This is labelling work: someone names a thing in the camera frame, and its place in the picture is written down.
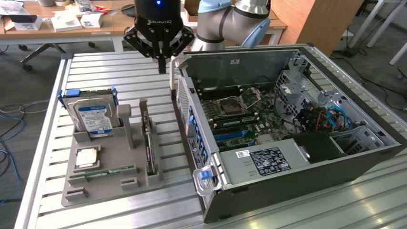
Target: red cable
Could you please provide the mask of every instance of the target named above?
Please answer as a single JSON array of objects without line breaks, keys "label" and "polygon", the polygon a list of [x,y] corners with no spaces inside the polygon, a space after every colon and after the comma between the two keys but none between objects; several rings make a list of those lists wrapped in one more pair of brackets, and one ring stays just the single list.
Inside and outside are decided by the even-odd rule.
[{"label": "red cable", "polygon": [[319,121],[320,121],[320,115],[323,114],[323,112],[324,112],[324,111],[320,111],[320,112],[319,112],[315,130],[318,130]]}]

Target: hard drive label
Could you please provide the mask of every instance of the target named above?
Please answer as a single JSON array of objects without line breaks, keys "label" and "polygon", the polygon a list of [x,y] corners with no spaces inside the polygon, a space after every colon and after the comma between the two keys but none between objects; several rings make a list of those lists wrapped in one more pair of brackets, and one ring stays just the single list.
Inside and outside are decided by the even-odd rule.
[{"label": "hard drive label", "polygon": [[91,134],[104,134],[112,131],[109,118],[105,117],[105,106],[80,107],[79,113],[83,124]]},{"label": "hard drive label", "polygon": [[255,166],[261,176],[291,169],[279,147],[251,152],[249,156],[252,157]]}]

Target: metal grating table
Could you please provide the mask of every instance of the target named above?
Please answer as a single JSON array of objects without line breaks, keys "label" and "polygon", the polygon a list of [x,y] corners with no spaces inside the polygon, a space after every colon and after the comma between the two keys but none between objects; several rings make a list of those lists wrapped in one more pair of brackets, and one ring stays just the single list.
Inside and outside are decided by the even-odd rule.
[{"label": "metal grating table", "polygon": [[[404,121],[318,49],[308,49],[384,120],[407,136]],[[57,103],[56,91],[71,88],[96,90],[111,85],[117,88],[120,103],[132,106],[133,123],[140,118],[139,99],[148,99],[164,154],[165,186],[144,194],[64,208],[60,202],[73,125]],[[400,228],[407,225],[406,177],[407,154],[402,152],[351,183],[220,222],[203,224],[171,103],[168,75],[157,74],[156,64],[137,52],[75,54],[72,59],[60,63],[15,228]]]}]

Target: box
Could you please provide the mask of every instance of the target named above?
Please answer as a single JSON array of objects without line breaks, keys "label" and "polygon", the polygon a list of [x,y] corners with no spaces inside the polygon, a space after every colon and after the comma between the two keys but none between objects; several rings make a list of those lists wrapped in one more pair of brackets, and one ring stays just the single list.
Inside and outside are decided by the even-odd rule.
[{"label": "box", "polygon": [[346,30],[342,34],[340,41],[334,51],[343,51],[347,48],[352,38],[354,38],[354,34],[348,30]]},{"label": "box", "polygon": [[185,8],[183,8],[180,13],[184,15],[188,22],[197,22],[197,12],[191,13]]},{"label": "box", "polygon": [[85,28],[100,28],[101,27],[101,14],[92,13],[81,16],[81,26]]},{"label": "box", "polygon": [[11,15],[15,29],[19,31],[39,30],[43,19],[36,15]]},{"label": "box", "polygon": [[76,16],[53,17],[53,18],[51,18],[51,22],[52,22],[55,32],[81,29],[81,23],[79,22]]}]

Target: circuit board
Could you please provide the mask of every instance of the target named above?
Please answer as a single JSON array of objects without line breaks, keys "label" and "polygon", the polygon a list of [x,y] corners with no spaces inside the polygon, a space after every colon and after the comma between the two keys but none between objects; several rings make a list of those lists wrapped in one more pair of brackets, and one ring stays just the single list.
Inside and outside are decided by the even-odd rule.
[{"label": "circuit board", "polygon": [[248,88],[240,96],[201,100],[220,152],[280,141],[289,134],[273,111],[272,96]]}]

